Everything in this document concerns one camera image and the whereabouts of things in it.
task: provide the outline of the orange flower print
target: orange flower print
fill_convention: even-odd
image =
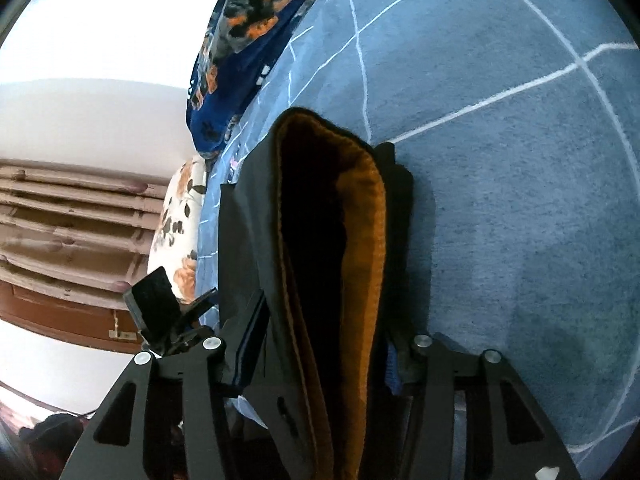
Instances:
[[[180,170],[180,180],[178,180],[178,187],[175,190],[175,195],[178,199],[181,199],[182,196],[187,191],[187,185],[191,179],[191,168],[193,167],[193,161],[185,163],[185,165]]]
[[[215,65],[211,65],[211,68],[207,70],[207,89],[211,94],[218,88],[218,82],[216,78],[218,77],[218,67]]]
[[[182,259],[182,267],[174,272],[174,283],[185,303],[191,303],[196,299],[196,263],[191,256],[185,256]]]
[[[203,102],[204,102],[204,98],[202,97],[202,92],[198,88],[196,90],[196,93],[193,95],[192,105],[196,110],[200,110],[200,107],[202,106]]]
[[[264,36],[269,32],[273,26],[278,23],[278,17],[273,16],[267,20],[260,20],[259,22],[252,23],[246,31],[246,36],[251,40],[257,40],[261,36]]]
[[[291,0],[273,0],[273,10],[274,12],[280,12],[284,9]]]

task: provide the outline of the orange fabric lining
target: orange fabric lining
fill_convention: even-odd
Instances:
[[[291,114],[281,123],[277,132],[279,147],[286,142],[289,133],[296,136],[313,133],[334,146],[339,157],[340,171],[335,188],[346,229],[341,267],[339,343],[344,421],[339,424],[342,430],[340,441],[334,441],[335,475],[340,480],[355,480],[364,452],[369,363],[385,265],[385,188],[372,155],[356,140],[334,133],[315,118],[302,113]],[[306,330],[296,334],[304,339]],[[298,341],[298,344],[301,346],[307,342],[308,339]],[[303,359],[303,362],[305,360],[303,367],[315,369],[313,359]],[[309,377],[309,371],[306,370],[304,375]]]

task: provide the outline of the white floral cushion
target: white floral cushion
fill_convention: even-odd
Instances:
[[[199,155],[174,174],[149,254],[147,271],[164,267],[181,303],[195,299],[196,248],[206,178],[205,161]]]

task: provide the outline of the bed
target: bed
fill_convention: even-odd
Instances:
[[[416,323],[503,351],[600,478],[640,418],[639,102],[607,0],[317,0],[210,168],[196,292],[217,285],[220,184],[282,111],[390,140],[415,177]]]

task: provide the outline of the black metal bracket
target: black metal bracket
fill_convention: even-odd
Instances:
[[[132,359],[62,480],[172,480],[180,460],[190,480],[239,480],[225,399],[241,394],[269,428],[278,467],[287,471],[279,478],[312,475],[308,443],[295,423],[303,415],[287,407],[295,385],[284,380],[264,293],[248,294],[218,333],[194,328],[216,297],[211,291],[182,312],[164,269],[126,294],[147,347],[162,357],[143,351]],[[416,336],[400,316],[381,323],[395,352],[400,393],[413,399],[399,480],[450,480],[456,392],[466,398],[465,480],[580,479],[556,430],[500,352],[452,351],[429,335]],[[176,457],[168,450],[175,449],[172,431],[181,422],[184,452]]]
[[[171,430],[182,420],[191,478],[236,478],[223,403],[233,391],[220,383],[225,344],[209,335],[187,352],[137,354],[85,429],[62,479],[172,480]]]
[[[400,479],[449,480],[459,391],[466,398],[465,480],[580,480],[558,433],[500,352],[463,354],[428,335],[401,347],[399,372],[414,403]]]

